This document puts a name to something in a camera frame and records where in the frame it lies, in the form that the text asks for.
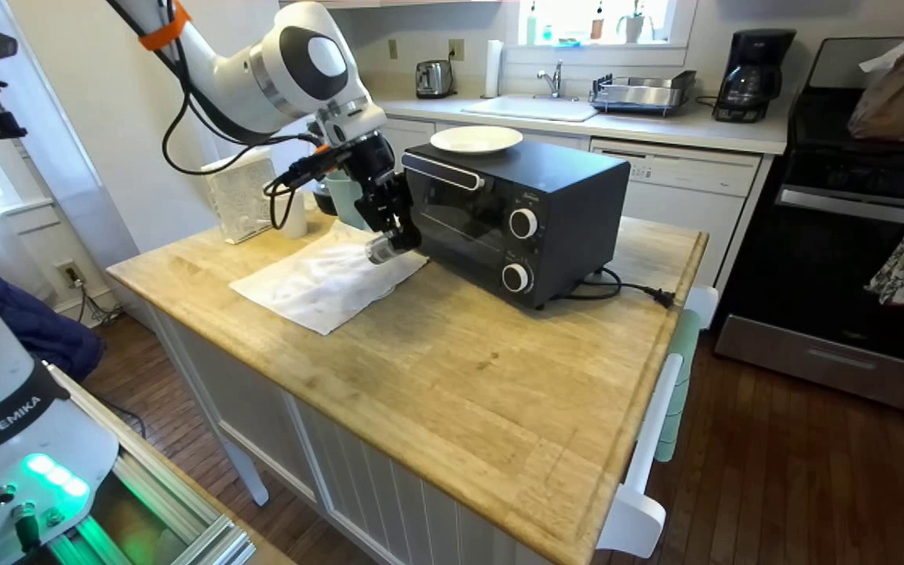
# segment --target white plate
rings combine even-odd
[[[447,153],[493,153],[521,143],[516,128],[502,127],[462,127],[430,134],[430,143]]]

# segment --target toaster oven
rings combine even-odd
[[[497,153],[409,147],[421,251],[482,289],[544,309],[609,265],[628,163],[521,141]]]

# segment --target wooden floor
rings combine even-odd
[[[89,388],[123,402],[147,441],[294,563],[368,563],[289,491],[247,501],[158,338],[123,316]],[[704,342],[671,465],[649,496],[668,509],[649,563],[904,565],[904,413],[712,354]],[[636,563],[599,552],[596,565]]]

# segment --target window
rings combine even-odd
[[[516,0],[524,48],[687,45],[696,0]]]

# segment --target bag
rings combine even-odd
[[[904,58],[863,87],[847,128],[853,137],[904,141]]]

